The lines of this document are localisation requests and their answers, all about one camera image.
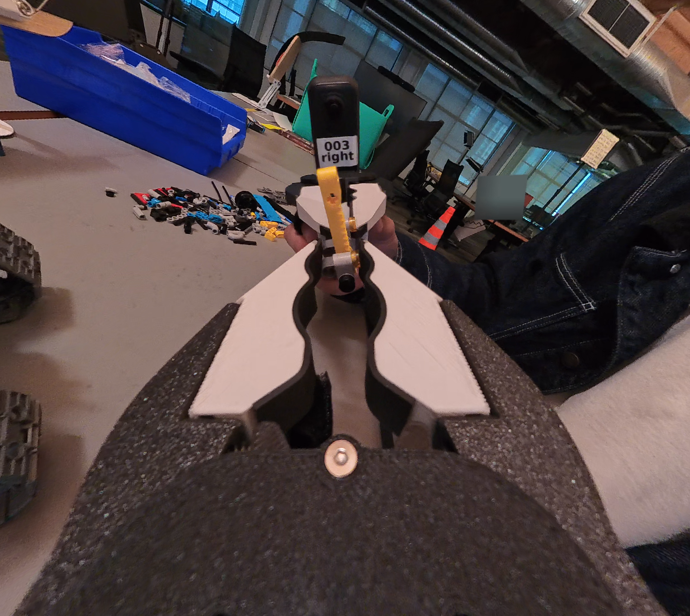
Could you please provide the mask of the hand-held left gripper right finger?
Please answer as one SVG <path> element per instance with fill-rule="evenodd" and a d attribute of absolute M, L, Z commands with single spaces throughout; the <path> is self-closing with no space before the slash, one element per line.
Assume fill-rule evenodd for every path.
<path fill-rule="evenodd" d="M 488 416 L 490 405 L 442 309 L 442 299 L 378 249 L 362 250 L 367 323 L 365 394 L 383 431 L 408 422 Z"/>

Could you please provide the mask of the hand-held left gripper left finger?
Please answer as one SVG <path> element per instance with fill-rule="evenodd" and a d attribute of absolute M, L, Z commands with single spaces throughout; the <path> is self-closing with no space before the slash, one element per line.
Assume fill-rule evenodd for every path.
<path fill-rule="evenodd" d="M 287 432 L 306 416 L 317 381 L 306 326 L 321 265 L 320 248 L 305 247 L 239 300 L 192 418 L 235 419 L 253 436 L 258 422 Z"/>

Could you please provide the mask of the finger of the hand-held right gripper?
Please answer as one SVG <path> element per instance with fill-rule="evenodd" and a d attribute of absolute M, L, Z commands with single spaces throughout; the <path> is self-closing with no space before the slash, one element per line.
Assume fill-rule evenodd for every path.
<path fill-rule="evenodd" d="M 347 215 L 355 219 L 355 232 L 350 233 L 353 249 L 368 241 L 369 230 L 386 215 L 387 197 L 378 183 L 355 183 L 346 187 Z"/>
<path fill-rule="evenodd" d="M 321 189 L 317 184 L 292 183 L 291 202 L 297 218 L 291 225 L 291 248 L 301 250 L 312 241 L 332 239 Z"/>

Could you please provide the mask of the yellow toothed beam piece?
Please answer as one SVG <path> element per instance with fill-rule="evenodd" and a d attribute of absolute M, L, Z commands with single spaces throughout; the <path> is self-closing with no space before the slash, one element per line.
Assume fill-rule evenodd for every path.
<path fill-rule="evenodd" d="M 337 288 L 341 300 L 350 298 L 361 287 L 359 252 L 350 240 L 349 223 L 342 209 L 341 181 L 335 166 L 317 170 L 328 233 L 321 233 L 322 278 Z"/>

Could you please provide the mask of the blue tracked toy robot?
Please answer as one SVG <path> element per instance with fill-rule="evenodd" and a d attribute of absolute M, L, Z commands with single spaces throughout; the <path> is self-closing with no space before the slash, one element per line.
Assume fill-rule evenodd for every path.
<path fill-rule="evenodd" d="M 1 226 L 1 324 L 26 313 L 41 295 L 39 253 Z M 41 405 L 30 395 L 1 390 L 1 524 L 18 516 L 37 492 Z"/>

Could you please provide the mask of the person's right forearm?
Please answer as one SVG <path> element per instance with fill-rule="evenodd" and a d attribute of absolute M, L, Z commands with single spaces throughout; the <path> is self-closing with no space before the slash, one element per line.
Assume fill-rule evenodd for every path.
<path fill-rule="evenodd" d="M 689 148 L 594 188 L 519 248 L 395 261 L 452 301 L 544 394 L 594 386 L 689 312 Z"/>

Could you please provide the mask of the person's right hand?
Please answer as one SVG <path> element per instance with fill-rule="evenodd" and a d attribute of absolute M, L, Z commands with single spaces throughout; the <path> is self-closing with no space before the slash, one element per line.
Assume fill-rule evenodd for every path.
<path fill-rule="evenodd" d="M 319 239 L 319 233 L 306 223 L 300 224 L 301 232 L 298 232 L 294 224 L 290 224 L 284 232 L 284 239 L 294 252 L 299 252 L 312 241 Z M 368 242 L 381 250 L 390 258 L 395 258 L 398 250 L 398 240 L 394 222 L 384 215 L 368 232 Z M 322 277 L 318 286 L 325 293 L 343 294 L 339 290 L 336 280 Z"/>

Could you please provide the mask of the orange cone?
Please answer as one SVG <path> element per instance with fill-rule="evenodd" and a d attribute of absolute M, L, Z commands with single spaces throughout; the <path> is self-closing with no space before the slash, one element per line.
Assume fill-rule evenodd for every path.
<path fill-rule="evenodd" d="M 449 206 L 444 213 L 431 225 L 427 232 L 418 241 L 419 244 L 427 249 L 436 250 L 447 225 L 451 222 L 455 214 L 455 207 Z"/>

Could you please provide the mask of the black office chair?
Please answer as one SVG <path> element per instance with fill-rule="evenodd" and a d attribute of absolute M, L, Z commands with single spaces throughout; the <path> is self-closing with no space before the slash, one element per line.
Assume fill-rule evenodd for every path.
<path fill-rule="evenodd" d="M 455 187 L 460 179 L 464 165 L 448 160 L 444 165 L 440 179 L 432 191 L 422 201 L 422 214 L 434 221 L 448 208 L 448 201 L 453 197 Z"/>

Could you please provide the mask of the pile of small brick pieces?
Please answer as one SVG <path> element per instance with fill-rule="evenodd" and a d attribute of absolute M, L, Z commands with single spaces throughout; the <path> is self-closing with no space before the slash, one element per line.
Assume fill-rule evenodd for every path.
<path fill-rule="evenodd" d="M 151 218 L 192 234 L 197 228 L 223 236 L 236 245 L 255 246 L 258 238 L 284 238 L 297 215 L 287 208 L 286 193 L 268 188 L 257 192 L 241 190 L 231 195 L 225 186 L 211 183 L 212 195 L 176 187 L 133 192 L 133 214 L 139 220 Z"/>

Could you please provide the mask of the blue plastic bin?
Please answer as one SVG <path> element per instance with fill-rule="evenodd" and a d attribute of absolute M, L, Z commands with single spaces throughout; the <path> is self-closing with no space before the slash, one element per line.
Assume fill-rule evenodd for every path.
<path fill-rule="evenodd" d="M 190 95 L 177 98 L 83 49 L 101 35 L 73 27 L 49 37 L 3 26 L 18 96 L 189 170 L 207 175 L 244 146 L 247 112 L 156 63 L 152 74 Z"/>

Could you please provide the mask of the person's white shirt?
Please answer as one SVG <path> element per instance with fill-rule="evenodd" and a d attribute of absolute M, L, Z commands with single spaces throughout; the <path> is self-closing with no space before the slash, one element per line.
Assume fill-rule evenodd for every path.
<path fill-rule="evenodd" d="M 689 345 L 666 341 L 557 408 L 624 547 L 689 529 Z"/>

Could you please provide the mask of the person's blue jeans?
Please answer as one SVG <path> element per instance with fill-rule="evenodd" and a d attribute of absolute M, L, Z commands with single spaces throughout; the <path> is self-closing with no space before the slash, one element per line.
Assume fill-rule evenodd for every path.
<path fill-rule="evenodd" d="M 626 552 L 661 606 L 670 615 L 689 615 L 689 536 Z"/>

